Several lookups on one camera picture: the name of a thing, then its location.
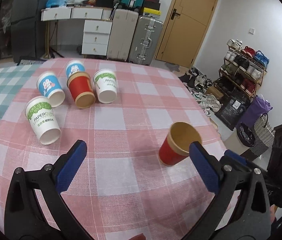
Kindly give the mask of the person's right hand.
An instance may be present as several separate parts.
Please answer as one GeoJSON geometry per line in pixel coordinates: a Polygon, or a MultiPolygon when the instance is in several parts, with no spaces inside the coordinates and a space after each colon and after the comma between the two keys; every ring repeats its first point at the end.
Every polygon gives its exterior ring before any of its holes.
{"type": "Polygon", "coordinates": [[[271,220],[271,223],[273,223],[276,220],[276,210],[277,210],[277,207],[275,205],[272,205],[270,207],[270,220],[271,220]]]}

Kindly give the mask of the person's left hand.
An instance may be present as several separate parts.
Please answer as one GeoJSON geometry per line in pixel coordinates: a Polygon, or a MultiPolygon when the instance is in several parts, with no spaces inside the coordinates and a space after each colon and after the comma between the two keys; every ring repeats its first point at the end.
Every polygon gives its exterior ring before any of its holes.
{"type": "Polygon", "coordinates": [[[133,236],[129,240],[146,240],[146,237],[143,233],[133,236]]]}

